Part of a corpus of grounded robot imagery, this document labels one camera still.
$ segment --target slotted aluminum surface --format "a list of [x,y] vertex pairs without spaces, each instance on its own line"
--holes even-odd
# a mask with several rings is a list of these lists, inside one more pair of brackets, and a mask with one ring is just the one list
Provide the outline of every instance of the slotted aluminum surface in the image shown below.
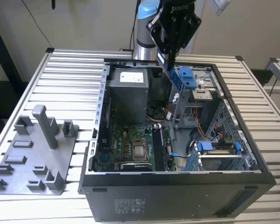
[[[55,50],[46,54],[0,136],[0,161],[15,134],[17,116],[44,104],[58,123],[72,119],[80,126],[70,162],[66,191],[60,196],[0,196],[0,221],[14,223],[94,223],[83,195],[77,193],[83,154],[91,139],[98,84],[105,57],[131,58],[130,52]],[[215,63],[221,72],[277,185],[235,219],[208,219],[202,223],[280,224],[280,112],[244,62],[231,56],[180,55],[179,62]],[[197,220],[142,223],[199,223]]]

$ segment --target sticker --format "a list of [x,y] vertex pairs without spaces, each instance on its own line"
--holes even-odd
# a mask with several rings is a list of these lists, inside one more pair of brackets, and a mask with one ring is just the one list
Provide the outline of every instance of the sticker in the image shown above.
[[197,82],[198,84],[203,84],[203,81],[202,81],[202,80],[196,80],[196,82]]
[[145,198],[114,199],[116,214],[144,213]]
[[143,73],[142,72],[127,72],[123,71],[120,74],[121,83],[143,83]]
[[172,115],[172,113],[171,113],[171,112],[168,112],[168,113],[167,113],[167,116],[166,116],[167,120],[170,120],[171,115]]

